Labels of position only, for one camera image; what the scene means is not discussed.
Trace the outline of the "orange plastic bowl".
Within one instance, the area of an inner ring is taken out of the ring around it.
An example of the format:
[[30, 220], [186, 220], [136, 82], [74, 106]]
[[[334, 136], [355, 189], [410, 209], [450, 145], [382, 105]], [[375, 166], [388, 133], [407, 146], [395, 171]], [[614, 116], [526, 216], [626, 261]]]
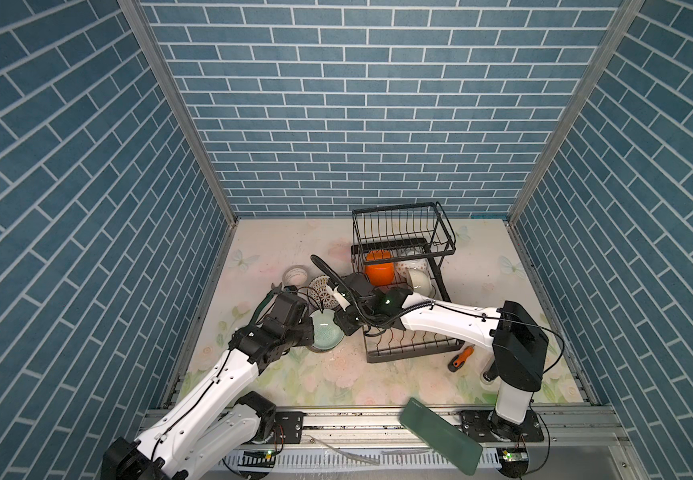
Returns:
[[366, 255], [364, 272], [374, 286], [384, 287], [394, 282], [395, 268], [392, 258], [392, 253], [384, 249], [373, 250]]

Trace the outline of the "cream bowl striped outside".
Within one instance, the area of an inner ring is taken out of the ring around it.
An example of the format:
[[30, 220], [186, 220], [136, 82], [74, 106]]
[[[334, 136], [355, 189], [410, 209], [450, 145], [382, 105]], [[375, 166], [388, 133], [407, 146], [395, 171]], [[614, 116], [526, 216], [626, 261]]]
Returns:
[[431, 276], [422, 269], [410, 268], [406, 272], [407, 283], [410, 288], [422, 296], [434, 298], [436, 288], [434, 288]]

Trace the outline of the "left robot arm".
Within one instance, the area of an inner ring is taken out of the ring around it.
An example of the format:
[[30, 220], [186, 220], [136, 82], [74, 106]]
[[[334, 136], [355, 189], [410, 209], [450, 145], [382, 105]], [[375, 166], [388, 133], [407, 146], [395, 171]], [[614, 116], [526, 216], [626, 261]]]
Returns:
[[104, 452], [102, 479], [198, 479], [234, 448], [270, 435], [276, 405], [242, 393], [292, 348], [312, 345], [308, 301], [294, 288], [274, 288], [198, 386], [161, 420]]

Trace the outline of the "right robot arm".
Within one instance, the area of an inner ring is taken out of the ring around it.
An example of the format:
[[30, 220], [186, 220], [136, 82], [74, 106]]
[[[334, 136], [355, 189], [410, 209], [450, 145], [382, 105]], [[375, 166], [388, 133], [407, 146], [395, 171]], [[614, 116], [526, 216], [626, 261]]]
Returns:
[[501, 380], [496, 416], [510, 424], [526, 420], [531, 400], [542, 388], [549, 338], [525, 308], [474, 307], [436, 300], [404, 287], [382, 290], [365, 274], [328, 276], [328, 292], [340, 311], [336, 324], [351, 334], [359, 327], [422, 331], [455, 338], [490, 352]]

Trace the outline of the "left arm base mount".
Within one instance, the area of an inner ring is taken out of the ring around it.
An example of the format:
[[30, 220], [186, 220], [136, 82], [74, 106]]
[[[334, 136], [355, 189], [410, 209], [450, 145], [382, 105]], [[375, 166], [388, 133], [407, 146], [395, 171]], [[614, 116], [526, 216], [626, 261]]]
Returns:
[[258, 417], [258, 428], [248, 444], [271, 444], [275, 439], [286, 444], [302, 441], [304, 412], [278, 410], [276, 404], [254, 391], [242, 396], [236, 405], [250, 407]]

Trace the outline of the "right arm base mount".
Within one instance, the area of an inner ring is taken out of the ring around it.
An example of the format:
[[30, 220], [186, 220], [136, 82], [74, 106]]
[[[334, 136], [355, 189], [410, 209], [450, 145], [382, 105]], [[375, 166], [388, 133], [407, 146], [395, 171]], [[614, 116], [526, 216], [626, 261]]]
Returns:
[[542, 443], [544, 430], [537, 414], [529, 410], [521, 424], [500, 418], [494, 409], [469, 409], [459, 412], [466, 436], [485, 443]]

